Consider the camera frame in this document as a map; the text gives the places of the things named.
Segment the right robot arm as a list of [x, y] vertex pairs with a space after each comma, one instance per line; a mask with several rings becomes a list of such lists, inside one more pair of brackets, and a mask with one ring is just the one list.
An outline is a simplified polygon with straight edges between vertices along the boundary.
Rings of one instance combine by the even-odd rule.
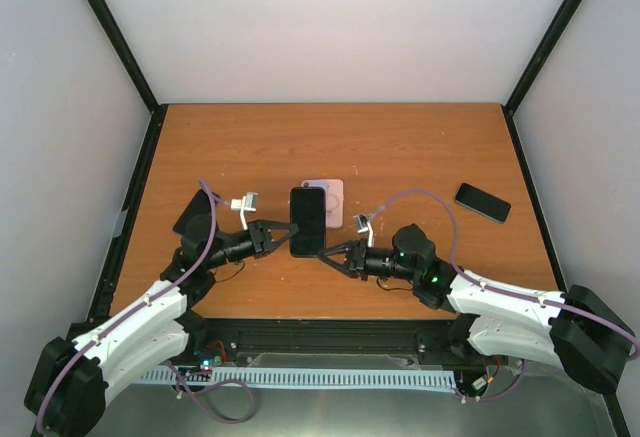
[[409, 282], [423, 305], [456, 314], [452, 338], [460, 350], [553, 366], [599, 394], [614, 393], [626, 364], [639, 356], [633, 331], [591, 289], [534, 290], [458, 269], [437, 257], [415, 224], [398, 230], [389, 249], [360, 239], [318, 257], [350, 278]]

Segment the black phone case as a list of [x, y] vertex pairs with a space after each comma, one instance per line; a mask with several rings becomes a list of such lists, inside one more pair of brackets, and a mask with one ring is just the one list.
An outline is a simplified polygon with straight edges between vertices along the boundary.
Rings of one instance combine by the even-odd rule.
[[290, 191], [290, 222], [298, 232], [290, 239], [290, 254], [315, 258], [326, 245], [326, 195], [320, 187], [294, 187]]

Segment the blue-edged phone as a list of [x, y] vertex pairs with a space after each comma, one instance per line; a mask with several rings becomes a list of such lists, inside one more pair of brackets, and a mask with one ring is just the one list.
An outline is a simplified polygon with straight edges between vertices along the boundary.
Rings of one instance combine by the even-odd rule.
[[189, 222], [200, 215], [207, 215], [211, 218], [211, 202], [207, 193], [200, 189], [191, 198], [190, 202], [180, 214], [172, 227], [174, 233], [183, 235]]

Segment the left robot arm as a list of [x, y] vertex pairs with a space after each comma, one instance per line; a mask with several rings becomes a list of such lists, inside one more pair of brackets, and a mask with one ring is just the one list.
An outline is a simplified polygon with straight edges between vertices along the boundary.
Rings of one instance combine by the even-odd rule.
[[170, 264], [138, 299], [97, 327], [44, 346], [24, 398], [36, 431], [85, 436], [145, 372], [180, 354], [201, 357], [206, 324], [192, 308], [215, 285], [214, 269], [267, 256], [297, 231], [294, 223], [259, 219], [225, 233], [213, 214], [192, 217]]

